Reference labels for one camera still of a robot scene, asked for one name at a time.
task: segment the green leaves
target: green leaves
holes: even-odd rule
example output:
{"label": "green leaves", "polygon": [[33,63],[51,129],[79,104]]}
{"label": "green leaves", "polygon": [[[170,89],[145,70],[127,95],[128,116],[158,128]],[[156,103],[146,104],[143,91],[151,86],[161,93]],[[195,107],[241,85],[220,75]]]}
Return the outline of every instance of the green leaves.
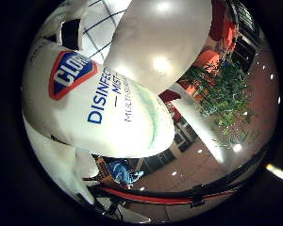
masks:
{"label": "green leaves", "polygon": [[225,133],[236,121],[250,122],[253,112],[248,107],[251,89],[247,74],[229,57],[218,66],[191,66],[181,79],[196,87],[202,115],[213,116]]}

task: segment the clorox logo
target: clorox logo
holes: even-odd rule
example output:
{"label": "clorox logo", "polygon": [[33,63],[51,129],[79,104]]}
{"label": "clorox logo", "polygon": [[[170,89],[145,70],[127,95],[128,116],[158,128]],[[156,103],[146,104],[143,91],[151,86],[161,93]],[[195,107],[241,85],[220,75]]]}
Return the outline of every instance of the clorox logo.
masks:
{"label": "clorox logo", "polygon": [[95,62],[76,52],[62,51],[50,74],[49,96],[59,100],[96,73]]}

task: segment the person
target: person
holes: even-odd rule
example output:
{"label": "person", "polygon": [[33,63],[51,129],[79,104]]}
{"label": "person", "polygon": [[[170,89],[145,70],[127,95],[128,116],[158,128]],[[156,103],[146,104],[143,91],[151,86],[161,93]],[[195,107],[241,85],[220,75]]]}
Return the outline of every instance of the person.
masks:
{"label": "person", "polygon": [[107,169],[113,179],[126,188],[131,188],[143,176],[142,170],[129,170],[124,160],[108,163]]}

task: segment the disinfecting wipes canister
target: disinfecting wipes canister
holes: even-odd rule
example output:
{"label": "disinfecting wipes canister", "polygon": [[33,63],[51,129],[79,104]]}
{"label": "disinfecting wipes canister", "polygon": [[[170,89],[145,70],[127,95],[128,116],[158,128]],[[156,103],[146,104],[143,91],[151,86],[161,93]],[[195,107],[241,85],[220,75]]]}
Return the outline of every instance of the disinfecting wipes canister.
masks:
{"label": "disinfecting wipes canister", "polygon": [[25,65],[23,111],[47,137],[109,157],[145,157],[173,142],[159,97],[130,79],[48,40]]}

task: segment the window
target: window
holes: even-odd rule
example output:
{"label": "window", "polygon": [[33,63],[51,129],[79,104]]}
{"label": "window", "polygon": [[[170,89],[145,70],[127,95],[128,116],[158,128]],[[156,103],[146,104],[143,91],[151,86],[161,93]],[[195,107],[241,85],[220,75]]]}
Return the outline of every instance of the window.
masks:
{"label": "window", "polygon": [[179,144],[181,141],[183,141],[182,137],[179,134],[175,134],[175,143]]}
{"label": "window", "polygon": [[235,51],[232,55],[233,62],[240,65],[247,73],[255,57],[255,49],[243,39],[238,39]]}
{"label": "window", "polygon": [[173,155],[171,150],[167,149],[163,153],[144,158],[141,165],[141,170],[143,170],[144,175],[148,175],[151,172],[164,167],[173,160],[175,160],[175,156]]}
{"label": "window", "polygon": [[180,150],[180,152],[184,153],[186,152],[189,147],[191,146],[191,144],[187,143],[187,142],[184,142],[183,144],[181,144],[178,149]]}
{"label": "window", "polygon": [[235,3],[238,11],[240,32],[249,40],[253,41],[254,44],[258,45],[259,28],[257,23],[255,22],[253,16],[250,14],[248,9],[240,1],[236,0]]}

